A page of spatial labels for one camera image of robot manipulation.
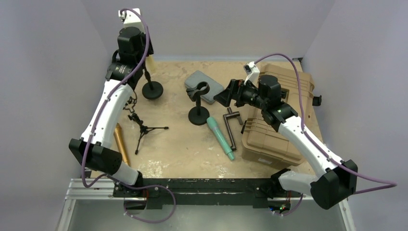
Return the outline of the cream yellow microphone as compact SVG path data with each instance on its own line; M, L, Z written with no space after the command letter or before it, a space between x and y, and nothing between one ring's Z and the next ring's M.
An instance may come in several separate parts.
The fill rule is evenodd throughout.
M148 71L151 74L154 74L156 72L156 64L155 64L153 54L146 57L145 63L146 63L146 68L148 69Z

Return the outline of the mint green microphone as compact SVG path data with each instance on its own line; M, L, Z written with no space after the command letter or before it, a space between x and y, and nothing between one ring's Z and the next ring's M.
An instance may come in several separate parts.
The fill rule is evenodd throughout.
M234 161L235 155L233 154L233 150L231 149L228 142L226 141L225 136L220 130L220 127L217 121L212 116L210 116L209 118L206 119L206 122L207 122L208 127L211 129L214 136L216 137L225 155L229 158L229 160Z

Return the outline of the black round-base stand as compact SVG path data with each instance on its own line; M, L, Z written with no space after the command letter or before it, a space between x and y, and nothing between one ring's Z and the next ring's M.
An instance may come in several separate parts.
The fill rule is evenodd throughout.
M148 100L156 100L160 98L164 92L162 84L151 80L151 75L147 69L147 65L143 63L144 76L147 83L142 87L142 94Z
M197 126L204 125L206 119L209 118L209 111L201 106L201 96L207 94L210 91L210 87L207 82L199 82L195 87L187 88L186 93L192 102L195 102L193 107L188 113L189 121Z

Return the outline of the black tripod shock-mount stand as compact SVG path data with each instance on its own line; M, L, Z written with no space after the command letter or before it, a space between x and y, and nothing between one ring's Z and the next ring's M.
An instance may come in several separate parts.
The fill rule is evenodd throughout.
M129 99L126 101L125 106L123 108L123 110L129 111L129 115L128 115L129 120L135 122L137 125L139 125L139 128L140 128L140 136L138 139L138 144L137 144L137 148L135 151L135 155L139 153L140 141L146 134L148 134L150 131L153 131L155 129L165 129L165 130L169 129L169 127L148 127L144 125L143 120L140 119L140 117L136 114L134 110L136 103L137 103L137 97L130 96Z

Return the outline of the gold brown microphone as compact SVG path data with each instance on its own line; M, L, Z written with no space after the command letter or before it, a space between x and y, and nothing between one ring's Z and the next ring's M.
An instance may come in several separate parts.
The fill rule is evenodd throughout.
M116 142L116 145L118 147L118 150L122 155L123 161L128 166L130 166L130 160L129 160L128 153L127 153L126 146L125 146L125 142L124 142L124 139L123 139L122 128L121 128L119 123L116 124L116 127L114 129L114 138L115 138L115 142Z

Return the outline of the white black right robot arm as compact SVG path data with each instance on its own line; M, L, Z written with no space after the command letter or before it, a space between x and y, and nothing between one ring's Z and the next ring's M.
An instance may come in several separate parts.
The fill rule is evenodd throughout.
M310 195L323 209L356 193L358 171L352 160L344 161L315 140L302 126L302 119L287 103L282 101L281 85L275 76L263 75L258 86L244 80L232 79L225 90L214 100L228 107L232 100L236 107L250 105L260 109L264 121L283 135L310 164L315 175L301 174L285 168L271 175L267 193L277 196L287 191Z

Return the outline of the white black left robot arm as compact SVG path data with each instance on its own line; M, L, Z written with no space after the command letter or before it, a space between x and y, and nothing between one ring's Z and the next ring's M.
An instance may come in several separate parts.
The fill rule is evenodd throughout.
M99 171L125 184L132 197L143 192L142 174L125 163L121 153L111 150L112 137L121 111L141 78L145 59L152 53L149 30L124 27L117 37L118 50L106 73L106 81L97 109L79 139L71 139L69 149L81 165L82 183L86 188L85 169Z

